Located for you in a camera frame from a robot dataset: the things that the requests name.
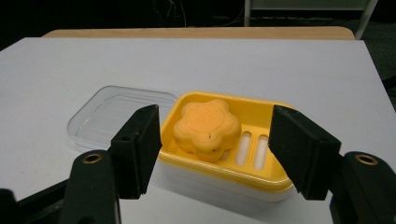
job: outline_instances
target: clear plastic lid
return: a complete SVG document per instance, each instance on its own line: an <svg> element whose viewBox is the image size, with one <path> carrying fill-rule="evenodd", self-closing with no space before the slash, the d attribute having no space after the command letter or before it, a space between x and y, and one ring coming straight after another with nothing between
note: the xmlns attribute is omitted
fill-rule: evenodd
<svg viewBox="0 0 396 224"><path fill-rule="evenodd" d="M107 86L70 119L67 133L79 151L108 149L111 139L137 109L158 105L162 124L176 99L168 92Z"/></svg>

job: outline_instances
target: orange soap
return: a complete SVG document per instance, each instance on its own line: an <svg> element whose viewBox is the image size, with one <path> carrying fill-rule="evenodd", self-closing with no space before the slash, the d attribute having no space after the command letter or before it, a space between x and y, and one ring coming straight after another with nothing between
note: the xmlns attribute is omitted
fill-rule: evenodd
<svg viewBox="0 0 396 224"><path fill-rule="evenodd" d="M220 99L184 105L181 119L174 126L176 142L201 161L218 161L226 149L238 143L240 135L239 119Z"/></svg>

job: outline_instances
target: wooden table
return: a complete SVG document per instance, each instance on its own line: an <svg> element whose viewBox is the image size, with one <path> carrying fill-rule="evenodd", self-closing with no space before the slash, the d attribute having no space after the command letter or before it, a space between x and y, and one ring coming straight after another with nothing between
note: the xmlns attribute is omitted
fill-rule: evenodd
<svg viewBox="0 0 396 224"><path fill-rule="evenodd" d="M355 39L347 28L333 26L55 30L43 37Z"/></svg>

